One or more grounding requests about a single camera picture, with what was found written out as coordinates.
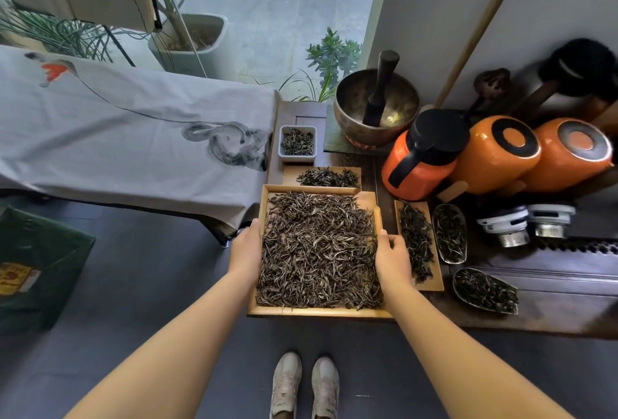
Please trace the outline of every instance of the small white dish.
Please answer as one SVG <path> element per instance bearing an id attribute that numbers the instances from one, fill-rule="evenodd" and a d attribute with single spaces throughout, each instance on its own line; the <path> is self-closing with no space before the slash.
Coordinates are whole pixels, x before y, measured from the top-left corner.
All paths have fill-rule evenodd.
<path id="1" fill-rule="evenodd" d="M 301 133 L 312 133 L 313 134 L 313 155 L 311 156 L 287 156 L 281 150 L 281 143 L 283 141 L 283 135 L 290 133 L 291 129 L 297 129 Z M 277 147 L 277 153 L 283 162 L 301 162 L 306 164 L 313 164 L 317 152 L 317 141 L 316 135 L 318 130 L 314 126 L 281 126 L 279 128 L 279 144 Z"/>

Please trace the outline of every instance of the person's left hand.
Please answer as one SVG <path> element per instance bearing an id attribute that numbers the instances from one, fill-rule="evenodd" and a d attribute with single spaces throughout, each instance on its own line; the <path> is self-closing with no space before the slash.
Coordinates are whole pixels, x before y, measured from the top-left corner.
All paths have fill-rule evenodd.
<path id="1" fill-rule="evenodd" d="M 259 235 L 259 219 L 244 229 L 232 242 L 228 274 L 239 273 L 247 276 L 250 282 L 258 281 L 262 263 L 262 239 Z"/>

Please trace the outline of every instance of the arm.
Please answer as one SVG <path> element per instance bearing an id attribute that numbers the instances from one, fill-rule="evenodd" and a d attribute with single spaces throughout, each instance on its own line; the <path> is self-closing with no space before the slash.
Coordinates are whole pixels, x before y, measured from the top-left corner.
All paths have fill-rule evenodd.
<path id="1" fill-rule="evenodd" d="M 259 221 L 232 243 L 228 273 L 106 376 L 65 419 L 193 418 L 255 285 Z"/>
<path id="2" fill-rule="evenodd" d="M 451 419 L 572 417 L 414 288 L 403 237 L 381 231 L 376 270 L 388 310 Z"/>

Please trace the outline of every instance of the dried tea leaves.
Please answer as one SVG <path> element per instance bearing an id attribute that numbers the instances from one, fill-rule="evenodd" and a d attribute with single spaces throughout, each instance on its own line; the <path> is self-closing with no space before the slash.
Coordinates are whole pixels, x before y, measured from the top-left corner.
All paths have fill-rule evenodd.
<path id="1" fill-rule="evenodd" d="M 433 277 L 429 267 L 433 260 L 431 226 L 421 211 L 407 203 L 404 203 L 401 210 L 401 233 L 406 241 L 416 282 L 425 282 Z"/>
<path id="2" fill-rule="evenodd" d="M 303 133 L 299 129 L 290 128 L 283 134 L 281 151 L 287 156 L 312 156 L 313 133 Z"/>
<path id="3" fill-rule="evenodd" d="M 498 313 L 517 313 L 517 289 L 497 277 L 464 267 L 453 276 L 455 293 L 464 302 Z"/>
<path id="4" fill-rule="evenodd" d="M 333 172 L 328 167 L 309 168 L 296 178 L 302 186 L 334 186 L 336 188 L 358 188 L 359 178 L 351 170 Z"/>
<path id="5" fill-rule="evenodd" d="M 433 212 L 433 230 L 442 259 L 451 264 L 464 262 L 467 236 L 465 219 L 459 208 L 452 204 L 438 205 Z"/>
<path id="6" fill-rule="evenodd" d="M 269 200 L 257 301 L 292 308 L 379 308 L 373 216 L 353 196 Z"/>

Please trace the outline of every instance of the orange canister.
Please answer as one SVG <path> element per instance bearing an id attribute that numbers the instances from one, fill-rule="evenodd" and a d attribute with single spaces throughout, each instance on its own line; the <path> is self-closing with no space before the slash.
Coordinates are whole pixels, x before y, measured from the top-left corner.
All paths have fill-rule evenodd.
<path id="1" fill-rule="evenodd" d="M 395 141 L 382 167 L 384 186 L 406 201 L 424 198 L 452 172 L 469 138 L 461 111 L 423 111 Z"/>
<path id="2" fill-rule="evenodd" d="M 552 119 L 535 133 L 541 160 L 520 178 L 530 193 L 555 193 L 612 166 L 612 144 L 599 129 L 580 119 Z"/>
<path id="3" fill-rule="evenodd" d="M 470 142 L 449 179 L 465 181 L 482 195 L 502 188 L 537 165 L 541 148 L 532 129 L 518 119 L 491 116 L 470 129 Z"/>

